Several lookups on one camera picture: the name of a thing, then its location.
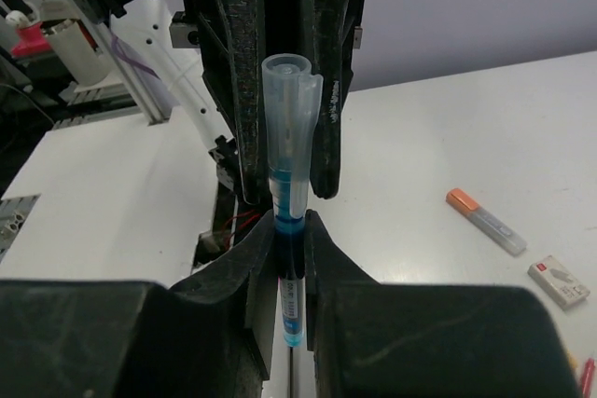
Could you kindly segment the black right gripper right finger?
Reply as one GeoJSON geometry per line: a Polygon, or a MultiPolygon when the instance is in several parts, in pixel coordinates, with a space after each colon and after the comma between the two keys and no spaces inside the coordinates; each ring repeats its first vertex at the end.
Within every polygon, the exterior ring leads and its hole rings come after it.
{"type": "Polygon", "coordinates": [[[320,397],[577,397],[540,300],[516,286],[372,279],[316,212],[304,237],[306,337],[320,397]]]}

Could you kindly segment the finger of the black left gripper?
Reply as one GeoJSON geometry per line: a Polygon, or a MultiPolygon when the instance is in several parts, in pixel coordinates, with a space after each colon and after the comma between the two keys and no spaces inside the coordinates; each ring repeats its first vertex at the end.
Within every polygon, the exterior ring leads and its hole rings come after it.
{"type": "Polygon", "coordinates": [[[238,148],[243,198],[266,190],[265,117],[260,64],[265,58],[264,0],[185,0],[197,23],[203,80],[238,148]]]}
{"type": "Polygon", "coordinates": [[[324,78],[312,142],[311,184],[320,199],[340,188],[341,112],[354,77],[355,34],[365,0],[300,0],[300,50],[324,78]]]}

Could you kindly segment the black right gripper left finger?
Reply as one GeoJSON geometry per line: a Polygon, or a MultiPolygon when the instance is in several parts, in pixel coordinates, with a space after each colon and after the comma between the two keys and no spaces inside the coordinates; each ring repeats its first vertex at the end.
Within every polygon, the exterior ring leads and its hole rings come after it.
{"type": "Polygon", "coordinates": [[[276,308],[273,216],[171,287],[3,281],[5,397],[258,397],[276,308]]]}

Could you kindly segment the clear plastic pen cap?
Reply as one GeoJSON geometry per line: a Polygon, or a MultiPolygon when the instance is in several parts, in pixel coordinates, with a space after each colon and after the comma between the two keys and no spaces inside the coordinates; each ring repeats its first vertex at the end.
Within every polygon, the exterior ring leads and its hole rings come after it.
{"type": "Polygon", "coordinates": [[[277,213],[298,220],[307,209],[312,140],[324,78],[311,62],[283,53],[262,63],[270,190],[277,213]]]}

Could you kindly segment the blue gel pen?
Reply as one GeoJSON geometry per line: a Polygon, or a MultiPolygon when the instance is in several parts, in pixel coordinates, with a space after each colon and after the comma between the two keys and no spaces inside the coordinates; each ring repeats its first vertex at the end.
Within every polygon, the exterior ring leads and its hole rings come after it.
{"type": "Polygon", "coordinates": [[[273,251],[282,305],[283,337],[290,348],[298,347],[304,336],[304,229],[306,200],[292,199],[291,173],[270,172],[273,204],[273,251]]]}

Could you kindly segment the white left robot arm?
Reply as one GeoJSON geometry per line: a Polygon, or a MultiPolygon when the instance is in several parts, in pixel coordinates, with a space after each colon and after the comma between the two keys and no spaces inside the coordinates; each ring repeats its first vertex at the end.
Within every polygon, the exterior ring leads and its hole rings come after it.
{"type": "Polygon", "coordinates": [[[237,191],[251,204],[267,195],[261,64],[307,58],[324,79],[308,174],[314,194],[340,185],[340,114],[353,79],[355,38],[365,0],[83,0],[92,21],[112,20],[182,104],[207,146],[223,129],[236,139],[237,191]]]}

